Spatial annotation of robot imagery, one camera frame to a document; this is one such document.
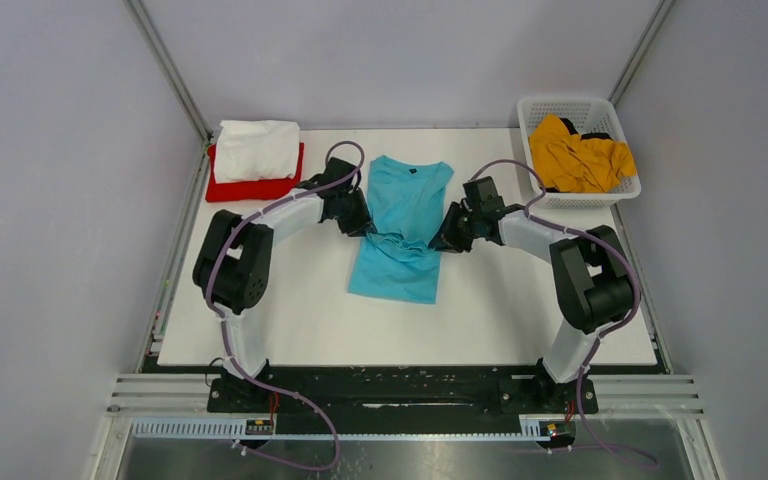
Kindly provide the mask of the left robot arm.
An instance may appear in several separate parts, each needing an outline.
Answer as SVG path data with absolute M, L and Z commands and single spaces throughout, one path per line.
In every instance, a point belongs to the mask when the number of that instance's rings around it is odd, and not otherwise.
M 261 409 L 270 397 L 268 381 L 258 376 L 268 358 L 256 307 L 267 291 L 273 248 L 326 221 L 348 237 L 372 232 L 359 175 L 358 165 L 330 157 L 323 172 L 266 207 L 247 215 L 222 209 L 211 219 L 192 279 L 217 317 L 223 367 L 237 378 L 231 395 L 245 410 Z

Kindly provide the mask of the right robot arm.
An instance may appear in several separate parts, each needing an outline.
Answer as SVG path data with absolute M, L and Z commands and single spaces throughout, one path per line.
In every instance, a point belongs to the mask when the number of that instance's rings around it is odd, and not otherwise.
M 535 402 L 557 412 L 573 398 L 570 382 L 585 371 L 602 334 L 635 314 L 639 282 L 616 231 L 565 227 L 506 204 L 492 178 L 464 185 L 465 197 L 450 204 L 430 242 L 433 250 L 468 252 L 478 239 L 522 250 L 552 269 L 561 326 L 539 363 L 543 378 L 533 386 Z

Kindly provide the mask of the turquoise t-shirt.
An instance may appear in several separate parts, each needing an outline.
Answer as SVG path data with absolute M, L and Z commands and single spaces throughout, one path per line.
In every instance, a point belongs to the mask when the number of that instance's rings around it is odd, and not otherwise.
M 371 162 L 367 203 L 375 227 L 362 239 L 348 292 L 423 305 L 436 303 L 441 253 L 431 241 L 442 225 L 445 162 L 412 165 L 388 156 Z

